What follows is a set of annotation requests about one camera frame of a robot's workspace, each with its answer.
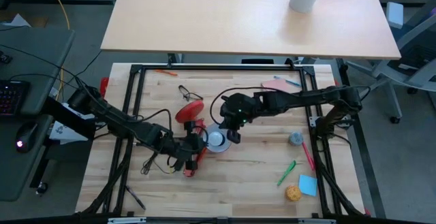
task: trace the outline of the orange pen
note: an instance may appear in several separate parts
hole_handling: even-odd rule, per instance
[[[165,71],[162,69],[156,69],[155,71],[159,72],[159,73],[163,73],[163,74],[170,74],[171,76],[178,76],[178,74],[176,74],[175,72],[172,72],[172,71]]]

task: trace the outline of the red object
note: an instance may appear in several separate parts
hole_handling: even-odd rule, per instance
[[[204,108],[203,101],[201,100],[193,101],[177,112],[176,120],[179,123],[194,121],[196,119],[196,116],[199,115],[199,113],[201,113],[203,108]]]
[[[307,150],[307,147],[306,147],[305,142],[302,142],[302,147],[303,147],[304,150],[305,150],[306,157],[307,157],[307,161],[309,162],[309,165],[311,166],[311,169],[312,169],[313,171],[315,171],[315,162],[313,161],[312,157],[310,156],[310,154],[309,154],[309,150]]]
[[[200,126],[200,127],[206,129],[206,125],[204,125],[204,118],[201,118],[201,119],[197,120],[197,121],[196,121],[196,126]],[[203,130],[202,130],[202,129],[199,129],[199,128],[196,128],[196,133],[199,134],[199,135],[202,135],[202,134],[203,134]],[[197,165],[198,165],[198,166],[200,166],[200,162],[201,162],[201,160],[203,159],[203,156],[206,154],[206,151],[207,151],[207,148],[203,148],[202,152],[201,152],[200,154],[197,155],[197,157],[196,157],[196,162],[197,162]],[[186,169],[185,169],[185,170],[183,171],[183,174],[184,174],[186,177],[192,177],[195,173],[196,173],[195,170],[186,170]]]
[[[106,89],[108,88],[109,78],[102,78],[102,81],[100,81],[100,93],[102,94],[102,97],[106,94]]]
[[[156,69],[155,71],[159,72],[159,73],[163,73],[163,74],[169,74],[171,76],[178,76],[178,74],[176,74],[175,72],[172,72],[172,71],[165,71],[165,70],[162,70],[162,69]]]

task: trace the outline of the light wood desk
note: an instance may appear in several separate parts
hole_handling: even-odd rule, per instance
[[[320,89],[334,85],[329,65],[314,67]],[[106,91],[108,102],[120,109],[123,105],[129,70],[130,64],[114,64]],[[205,107],[198,118],[204,118],[206,125],[209,125],[212,123],[209,116],[211,101],[224,89],[257,86],[260,82],[271,80],[274,75],[299,81],[298,74],[289,71],[175,72],[178,73],[178,77],[147,71],[139,112],[146,116],[162,108],[169,109],[173,116],[172,128],[175,136],[186,135],[183,126],[174,119],[175,114],[187,104],[178,91],[180,84],[204,97]],[[132,97],[136,94],[136,85]],[[254,91],[239,92],[252,95]],[[221,121],[221,104],[222,100],[219,99],[213,108],[218,121]],[[324,113],[326,114],[331,107],[322,106]],[[162,114],[150,121],[168,126],[168,115]],[[303,148],[287,143],[292,131],[303,133],[311,151],[305,110],[295,108],[275,117],[257,118],[252,124],[243,127],[239,131],[242,135],[241,143],[231,145],[224,153],[208,153],[192,178],[184,177],[182,172],[164,174],[156,165],[152,165],[147,176],[141,175],[142,164],[152,152],[143,147],[134,147],[127,185],[137,193],[147,209],[143,211],[133,197],[126,193],[123,212],[134,211],[135,215],[147,217],[310,217],[312,212],[321,213],[319,193],[317,197],[303,195],[298,202],[289,202],[285,199],[285,188],[289,185],[298,185],[301,174],[315,176],[315,172],[311,171],[307,163]],[[344,131],[336,132],[347,136]],[[107,183],[114,143],[115,137],[112,135],[94,141],[76,206],[77,211],[88,207]],[[337,183],[355,207],[363,211],[351,150],[341,139],[333,138],[329,143]],[[156,158],[156,163],[168,171],[166,159],[165,155],[160,155]],[[277,187],[278,179],[292,160],[297,161],[297,166],[283,184]],[[118,187],[115,187],[112,208],[117,193]],[[326,194],[330,209],[333,210],[331,191],[328,187]]]
[[[117,0],[103,50],[399,59],[379,0]]]

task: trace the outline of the yellow cable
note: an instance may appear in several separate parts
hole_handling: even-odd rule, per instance
[[[65,8],[63,7],[63,4],[62,4],[61,0],[57,0],[57,1],[59,2],[59,5],[60,5],[61,8],[62,8],[63,15],[65,16],[65,19],[66,19],[66,21],[67,21],[67,28],[68,28],[68,30],[69,30],[69,20],[68,20],[67,12],[65,11]],[[61,69],[61,83],[60,83],[60,85],[59,85],[59,90],[58,90],[57,95],[56,95],[56,100],[58,100],[58,98],[59,98],[59,94],[61,93],[61,90],[62,90],[62,89],[63,89],[63,69]]]

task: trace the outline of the computer mouse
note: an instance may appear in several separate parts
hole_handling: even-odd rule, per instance
[[[38,124],[36,122],[25,123],[16,133],[15,148],[19,153],[27,153],[35,144],[35,135]]]

